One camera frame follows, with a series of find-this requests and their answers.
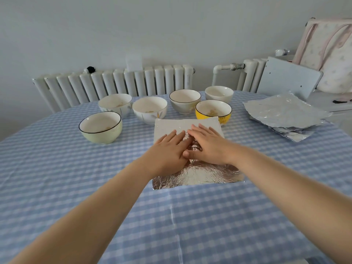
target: hand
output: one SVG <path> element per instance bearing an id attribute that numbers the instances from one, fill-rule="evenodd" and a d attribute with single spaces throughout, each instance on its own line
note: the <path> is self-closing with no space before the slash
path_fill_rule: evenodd
<path id="1" fill-rule="evenodd" d="M 192 129 L 187 132 L 199 142 L 203 151 L 186 150 L 183 152 L 185 158 L 218 165 L 233 163 L 234 152 L 240 145 L 226 140 L 216 130 L 202 124 L 199 127 L 192 125 Z"/>
<path id="2" fill-rule="evenodd" d="M 186 132 L 176 135 L 176 130 L 165 134 L 148 149 L 138 160 L 149 171 L 151 178 L 167 176 L 180 171 L 188 159 L 182 156 L 184 150 L 191 144 L 193 138 L 182 141 Z"/>

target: white bag with pink trim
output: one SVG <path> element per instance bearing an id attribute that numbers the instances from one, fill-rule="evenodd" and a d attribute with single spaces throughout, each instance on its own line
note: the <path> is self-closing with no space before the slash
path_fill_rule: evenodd
<path id="1" fill-rule="evenodd" d="M 292 62 L 323 72 L 319 90 L 352 92 L 351 33 L 352 19 L 310 19 Z"/>

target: radiator pipe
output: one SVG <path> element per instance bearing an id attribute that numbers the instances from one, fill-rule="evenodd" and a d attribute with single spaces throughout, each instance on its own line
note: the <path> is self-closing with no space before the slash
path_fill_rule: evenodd
<path id="1" fill-rule="evenodd" d="M 227 65 L 227 66 L 222 66 L 222 65 L 214 66 L 212 86 L 216 85 L 215 83 L 217 80 L 217 75 L 220 70 L 225 70 L 225 69 L 238 70 L 238 69 L 245 69 L 245 67 L 246 67 L 245 64 L 237 64 L 237 63 L 232 63 L 231 65 Z"/>

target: tablecloth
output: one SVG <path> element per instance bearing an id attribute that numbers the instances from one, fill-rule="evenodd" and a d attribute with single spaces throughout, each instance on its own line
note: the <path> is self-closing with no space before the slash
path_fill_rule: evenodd
<path id="1" fill-rule="evenodd" d="M 178 114 L 162 97 L 169 104 L 166 119 L 195 118 Z M 352 139 L 325 124 L 310 138 L 292 142 L 248 119 L 242 102 L 260 98 L 234 93 L 225 137 L 351 196 Z M 87 141 L 78 124 L 95 112 L 96 102 L 76 106 L 0 143 L 2 263 L 152 145 L 154 126 L 133 113 L 123 119 L 115 142 Z M 268 264 L 313 256 L 325 261 L 249 180 L 163 190 L 152 190 L 149 182 L 100 263 Z"/>

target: person's left arm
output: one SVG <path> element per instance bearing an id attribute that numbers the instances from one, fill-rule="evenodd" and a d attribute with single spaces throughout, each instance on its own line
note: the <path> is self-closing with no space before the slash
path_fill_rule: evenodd
<path id="1" fill-rule="evenodd" d="M 180 171 L 191 138 L 173 131 L 161 137 L 94 194 L 59 219 L 9 264 L 97 263 L 147 183 Z"/>

